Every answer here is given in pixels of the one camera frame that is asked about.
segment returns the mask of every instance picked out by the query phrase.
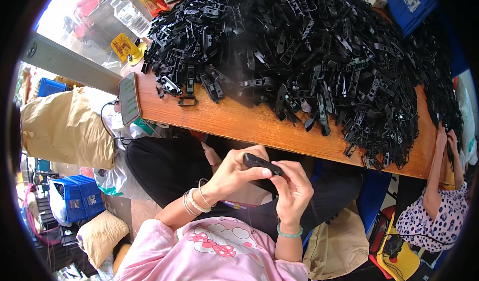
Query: pink bow print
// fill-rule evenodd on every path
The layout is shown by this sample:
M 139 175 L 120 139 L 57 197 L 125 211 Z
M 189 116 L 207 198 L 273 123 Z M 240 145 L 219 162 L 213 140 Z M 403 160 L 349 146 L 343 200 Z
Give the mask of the pink bow print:
M 233 257 L 236 255 L 236 251 L 233 251 L 233 246 L 228 245 L 218 245 L 217 243 L 213 242 L 211 239 L 208 239 L 206 233 L 201 232 L 200 234 L 192 233 L 188 240 L 193 242 L 200 242 L 203 243 L 203 248 L 213 248 L 213 250 L 219 255 L 223 257 Z

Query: bracelet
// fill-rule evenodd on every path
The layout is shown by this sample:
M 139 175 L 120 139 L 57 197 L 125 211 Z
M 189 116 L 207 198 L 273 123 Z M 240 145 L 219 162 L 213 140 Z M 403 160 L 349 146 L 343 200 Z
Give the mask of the bracelet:
M 201 179 L 198 181 L 198 191 L 200 192 L 200 196 L 201 196 L 201 198 L 203 198 L 203 201 L 205 201 L 205 203 L 206 203 L 209 207 L 214 207 L 214 206 L 216 206 L 216 203 L 213 204 L 213 205 L 209 204 L 208 201 L 203 197 L 203 193 L 201 192 L 201 185 L 200 185 L 200 184 L 201 184 L 201 181 L 202 181 L 203 179 L 208 182 L 208 180 L 207 180 L 206 178 L 201 178 Z
M 198 189 L 198 188 L 192 188 L 188 193 L 188 199 L 189 199 L 191 205 L 193 205 L 193 207 L 195 207 L 200 212 L 210 212 L 211 207 L 209 209 L 203 208 L 203 207 L 199 206 L 198 204 L 196 204 L 196 202 L 193 200 L 193 192 L 195 191 L 195 189 Z
M 188 202 L 186 201 L 186 195 L 187 194 L 188 194 L 187 191 L 183 194 L 183 206 L 186 209 L 186 212 L 191 216 L 199 216 L 199 214 L 195 214 L 195 212 L 193 212 L 191 210 L 190 206 L 188 205 Z
M 301 225 L 299 225 L 299 232 L 298 232 L 298 233 L 296 233 L 296 234 L 285 234 L 285 233 L 281 232 L 281 230 L 279 230 L 279 224 L 280 224 L 280 223 L 278 223 L 278 226 L 276 226 L 276 230 L 278 231 L 278 234 L 279 234 L 280 236 L 284 236 L 284 237 L 299 237 L 299 236 L 301 236 L 301 235 L 303 234 L 303 227 L 301 227 Z

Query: hand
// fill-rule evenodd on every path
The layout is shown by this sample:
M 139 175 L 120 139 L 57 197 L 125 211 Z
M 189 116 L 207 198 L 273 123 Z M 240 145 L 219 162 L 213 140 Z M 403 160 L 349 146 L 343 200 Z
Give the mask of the hand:
M 449 145 L 451 146 L 452 153 L 454 155 L 459 155 L 458 151 L 458 138 L 456 137 L 456 134 L 454 132 L 454 129 L 451 129 L 447 133 L 447 141 L 449 142 Z
M 286 234 L 297 233 L 299 221 L 314 194 L 314 189 L 300 163 L 281 160 L 273 161 L 272 164 L 284 172 L 283 176 L 270 177 L 279 194 L 276 212 L 281 219 L 280 229 Z
M 437 137 L 436 137 L 436 151 L 444 152 L 444 147 L 446 147 L 447 142 L 447 134 L 446 129 L 442 124 L 440 124 L 439 128 L 437 129 Z
M 208 203 L 216 203 L 237 191 L 247 182 L 272 176 L 269 169 L 245 166 L 243 164 L 245 153 L 251 153 L 269 161 L 269 156 L 263 145 L 255 145 L 241 150 L 230 150 L 211 180 L 201 187 L 202 194 L 209 200 Z
M 221 158 L 218 156 L 218 153 L 211 148 L 210 146 L 206 145 L 205 143 L 201 142 L 201 146 L 203 146 L 203 150 L 205 151 L 205 156 L 207 157 L 208 162 L 210 163 L 211 170 L 213 175 L 218 170 L 219 165 L 221 165 Z

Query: metal beam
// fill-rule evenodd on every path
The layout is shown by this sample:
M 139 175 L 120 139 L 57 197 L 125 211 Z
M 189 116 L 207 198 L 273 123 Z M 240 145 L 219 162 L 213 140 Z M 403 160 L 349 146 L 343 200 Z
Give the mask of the metal beam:
M 62 45 L 33 33 L 21 61 L 70 80 L 118 95 L 122 77 Z

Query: yellow sign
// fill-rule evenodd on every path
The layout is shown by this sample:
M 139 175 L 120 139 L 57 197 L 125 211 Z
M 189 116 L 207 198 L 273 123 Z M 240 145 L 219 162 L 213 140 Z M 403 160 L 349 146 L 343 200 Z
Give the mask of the yellow sign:
M 139 52 L 138 47 L 124 33 L 113 39 L 112 48 L 122 62 L 128 59 L 128 55 L 133 56 Z

